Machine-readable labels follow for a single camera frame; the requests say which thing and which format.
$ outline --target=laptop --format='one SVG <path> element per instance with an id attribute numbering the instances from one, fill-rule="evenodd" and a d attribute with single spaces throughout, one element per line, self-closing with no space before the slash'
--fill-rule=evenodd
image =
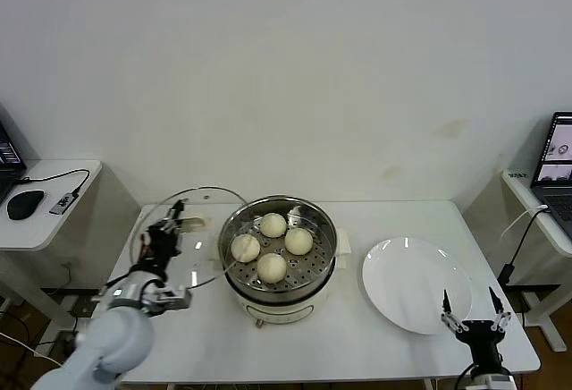
<path id="1" fill-rule="evenodd" d="M 554 113 L 531 188 L 572 238 L 572 112 Z"/>
<path id="2" fill-rule="evenodd" d="M 16 180 L 19 180 L 25 172 L 26 165 L 0 124 L 0 203 L 8 196 Z"/>

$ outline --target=steamed bun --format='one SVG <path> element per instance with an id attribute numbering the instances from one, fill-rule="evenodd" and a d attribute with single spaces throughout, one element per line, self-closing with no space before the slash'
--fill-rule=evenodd
<path id="1" fill-rule="evenodd" d="M 265 283 L 278 283 L 286 276 L 286 260 L 278 254 L 265 254 L 258 260 L 257 272 L 258 277 Z"/>
<path id="2" fill-rule="evenodd" d="M 286 250 L 298 256 L 302 256 L 312 250 L 312 244 L 314 243 L 312 234 L 301 227 L 290 229 L 288 233 L 286 233 L 284 241 L 286 243 Z"/>
<path id="3" fill-rule="evenodd" d="M 262 217 L 260 232 L 268 238 L 278 238 L 286 232 L 286 220 L 280 214 L 269 213 Z"/>
<path id="4" fill-rule="evenodd" d="M 248 233 L 239 235 L 232 240 L 231 253 L 237 262 L 249 263 L 260 254 L 260 243 Z"/>

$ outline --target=white plate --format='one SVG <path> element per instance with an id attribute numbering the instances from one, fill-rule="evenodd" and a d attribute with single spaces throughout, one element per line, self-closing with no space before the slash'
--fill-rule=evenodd
<path id="1" fill-rule="evenodd" d="M 375 307 L 396 325 L 424 335 L 447 330 L 441 322 L 443 290 L 453 314 L 473 305 L 467 274 L 445 250 L 415 238 L 380 242 L 366 255 L 362 278 Z"/>

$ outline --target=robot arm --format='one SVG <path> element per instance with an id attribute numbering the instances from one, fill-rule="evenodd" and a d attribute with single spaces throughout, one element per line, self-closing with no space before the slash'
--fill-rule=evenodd
<path id="1" fill-rule="evenodd" d="M 447 291 L 444 293 L 441 320 L 471 350 L 474 364 L 470 371 L 472 384 L 466 390 L 517 390 L 514 378 L 502 367 L 502 357 L 497 350 L 497 344 L 505 337 L 511 314 L 504 310 L 501 300 L 490 287 L 489 293 L 497 313 L 494 321 L 459 321 L 451 311 Z"/>
<path id="2" fill-rule="evenodd" d="M 45 374 L 33 390 L 106 390 L 115 388 L 121 374 L 136 368 L 153 346 L 149 317 L 168 309 L 186 309 L 190 291 L 175 290 L 167 283 L 165 270 L 180 254 L 178 201 L 167 216 L 147 229 L 138 262 L 111 287 L 105 287 L 107 311 L 95 320 L 80 345 L 59 369 Z"/>

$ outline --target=laptop keyboard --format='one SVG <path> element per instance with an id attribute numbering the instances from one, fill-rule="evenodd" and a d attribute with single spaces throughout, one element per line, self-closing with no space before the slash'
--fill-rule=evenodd
<path id="1" fill-rule="evenodd" d="M 545 196 L 544 201 L 562 220 L 572 220 L 572 195 Z"/>

